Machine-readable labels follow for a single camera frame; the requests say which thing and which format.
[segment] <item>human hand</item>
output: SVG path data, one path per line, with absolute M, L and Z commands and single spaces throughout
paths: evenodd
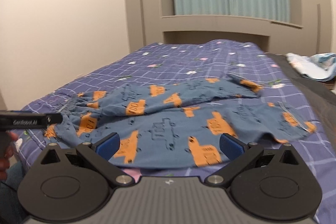
M 18 136 L 13 132 L 7 133 L 12 141 L 16 142 L 18 139 Z M 12 145 L 10 145 L 5 153 L 5 158 L 0 159 L 0 180 L 6 180 L 7 179 L 7 173 L 6 170 L 9 168 L 9 158 L 14 155 L 14 148 Z

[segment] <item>metal screw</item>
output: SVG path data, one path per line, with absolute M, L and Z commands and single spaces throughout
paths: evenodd
M 224 181 L 224 178 L 222 176 L 212 175 L 212 176 L 209 176 L 207 178 L 207 180 L 211 184 L 219 184 L 219 183 L 222 183 Z
M 120 184 L 128 184 L 128 183 L 132 182 L 132 177 L 130 177 L 128 175 L 120 175 L 120 176 L 116 177 L 115 181 L 120 183 Z

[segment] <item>person's leg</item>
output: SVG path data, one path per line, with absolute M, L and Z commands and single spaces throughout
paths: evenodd
M 1 224 L 20 224 L 26 217 L 16 194 L 24 175 L 19 161 L 7 170 L 7 180 L 0 183 L 0 222 L 6 222 Z

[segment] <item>orange patch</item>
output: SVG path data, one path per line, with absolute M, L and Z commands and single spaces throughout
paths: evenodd
M 182 104 L 182 100 L 180 99 L 177 93 L 174 93 L 172 96 L 164 100 L 163 103 L 164 104 L 174 103 L 175 107 L 180 107 Z
M 106 91 L 94 91 L 92 100 L 97 101 L 98 99 L 105 97 L 105 95 Z
M 87 106 L 87 107 L 96 108 L 96 109 L 99 108 L 98 101 L 97 101 L 97 102 L 94 102 L 94 103 L 87 103 L 86 106 Z
M 183 107 L 182 108 L 185 115 L 188 117 L 188 118 L 191 118 L 191 117 L 194 117 L 194 110 L 196 109 L 200 109 L 199 106 L 195 106 L 195 107 Z
M 198 167 L 222 162 L 218 150 L 213 145 L 199 145 L 195 137 L 189 137 L 188 144 L 190 152 L 194 157 L 194 162 Z
M 219 112 L 213 111 L 212 115 L 214 116 L 214 118 L 208 119 L 207 123 L 208 128 L 213 135 L 228 133 L 231 136 L 237 138 L 237 135 L 232 127 L 222 118 Z
M 124 164 L 131 164 L 134 162 L 135 156 L 137 155 L 137 145 L 138 131 L 135 130 L 128 139 L 120 141 L 120 148 L 113 157 L 125 157 Z
M 262 85 L 258 85 L 255 82 L 252 82 L 246 79 L 241 79 L 240 83 L 242 85 L 248 86 L 255 93 L 259 92 L 260 90 L 264 88 Z
M 139 102 L 130 102 L 126 107 L 126 115 L 136 116 L 145 113 L 146 100 L 139 100 Z
M 51 137 L 55 137 L 56 138 L 56 132 L 55 132 L 55 125 L 51 124 L 50 126 L 48 126 L 46 132 L 44 133 L 44 137 L 47 137 L 49 140 Z
M 313 125 L 311 122 L 305 122 L 306 126 L 308 126 L 308 132 L 314 133 L 317 130 L 317 127 Z
M 213 83 L 219 82 L 219 79 L 218 78 L 206 78 L 206 81 L 213 84 Z
M 91 113 L 87 113 L 81 117 L 77 136 L 80 137 L 83 133 L 91 133 L 97 127 L 97 119 L 90 117 Z
M 166 89 L 164 86 L 159 86 L 159 85 L 150 85 L 151 89 L 151 96 L 156 97 L 158 95 L 164 94 Z
M 287 140 L 278 140 L 278 139 L 275 139 L 278 143 L 288 143 Z
M 296 121 L 295 117 L 292 114 L 288 112 L 283 112 L 282 115 L 285 118 L 286 122 L 288 122 L 291 126 L 296 127 L 299 125 L 299 123 Z

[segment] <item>purple bedspread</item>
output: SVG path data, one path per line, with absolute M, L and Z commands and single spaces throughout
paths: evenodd
M 146 46 L 123 59 L 78 78 L 58 90 L 27 105 L 24 110 L 52 112 L 74 93 L 113 90 L 125 82 L 134 85 L 172 84 L 190 78 L 205 76 L 226 78 L 235 72 L 265 86 L 258 99 L 237 99 L 237 104 L 260 102 L 288 102 L 302 117 L 314 123 L 318 130 L 305 140 L 292 144 L 318 179 L 323 199 L 315 219 L 319 223 L 336 223 L 336 158 L 332 146 L 324 134 L 305 96 L 286 78 L 281 69 L 252 43 L 227 40 L 211 41 L 203 45 Z M 19 156 L 28 169 L 45 147 L 39 130 L 20 132 L 22 144 Z M 271 141 L 265 145 L 277 146 Z M 194 176 L 204 179 L 222 165 L 184 170 L 127 170 L 134 177 L 142 175 Z

